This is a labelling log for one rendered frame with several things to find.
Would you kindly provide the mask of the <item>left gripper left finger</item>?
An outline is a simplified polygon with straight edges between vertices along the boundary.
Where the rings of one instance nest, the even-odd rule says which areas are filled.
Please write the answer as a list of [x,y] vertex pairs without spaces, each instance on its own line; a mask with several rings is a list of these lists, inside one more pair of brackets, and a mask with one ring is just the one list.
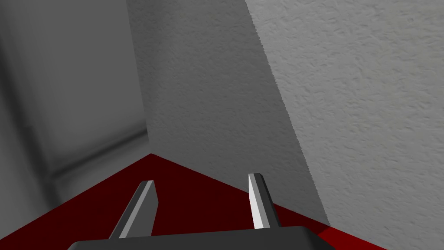
[[118,220],[110,238],[151,236],[158,204],[154,181],[142,181]]

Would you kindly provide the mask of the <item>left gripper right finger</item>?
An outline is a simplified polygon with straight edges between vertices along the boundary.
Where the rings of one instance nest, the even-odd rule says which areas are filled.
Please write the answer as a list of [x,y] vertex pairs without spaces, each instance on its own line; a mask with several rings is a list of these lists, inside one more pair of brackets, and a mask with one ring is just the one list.
[[263,175],[248,175],[248,197],[255,229],[281,226]]

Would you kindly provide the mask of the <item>grey door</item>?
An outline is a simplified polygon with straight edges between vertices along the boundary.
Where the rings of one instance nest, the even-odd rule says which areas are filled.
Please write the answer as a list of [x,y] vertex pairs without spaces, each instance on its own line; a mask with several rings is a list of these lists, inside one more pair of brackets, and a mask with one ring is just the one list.
[[126,0],[0,0],[0,237],[148,153]]

